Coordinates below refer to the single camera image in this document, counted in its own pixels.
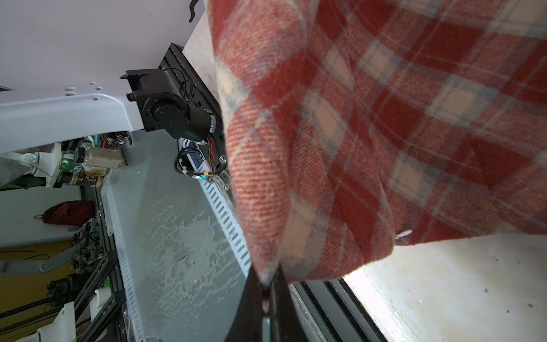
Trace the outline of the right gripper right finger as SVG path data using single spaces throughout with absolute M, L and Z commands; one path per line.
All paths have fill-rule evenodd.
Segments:
M 269 303 L 270 341 L 305 342 L 308 340 L 281 266 L 276 270 L 269 285 Z

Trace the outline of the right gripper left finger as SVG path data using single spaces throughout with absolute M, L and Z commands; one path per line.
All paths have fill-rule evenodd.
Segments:
M 262 341 L 266 288 L 253 266 L 249 269 L 246 283 L 231 328 L 225 342 Z

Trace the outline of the red plaid skirt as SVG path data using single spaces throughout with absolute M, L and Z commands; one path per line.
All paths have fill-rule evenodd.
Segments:
M 237 212 L 256 272 L 286 227 L 290 190 L 349 231 L 361 256 L 395 246 L 546 233 L 545 1 L 210 1 L 219 103 Z M 316 91 L 334 124 L 304 128 Z M 294 133 L 326 166 L 297 180 Z M 274 184 L 239 195 L 243 176 Z

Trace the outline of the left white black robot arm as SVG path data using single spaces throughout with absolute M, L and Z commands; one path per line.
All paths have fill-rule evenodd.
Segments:
M 165 130 L 201 142 L 220 119 L 183 98 L 166 71 L 127 71 L 119 78 L 76 87 L 1 92 L 1 153 L 89 135 Z

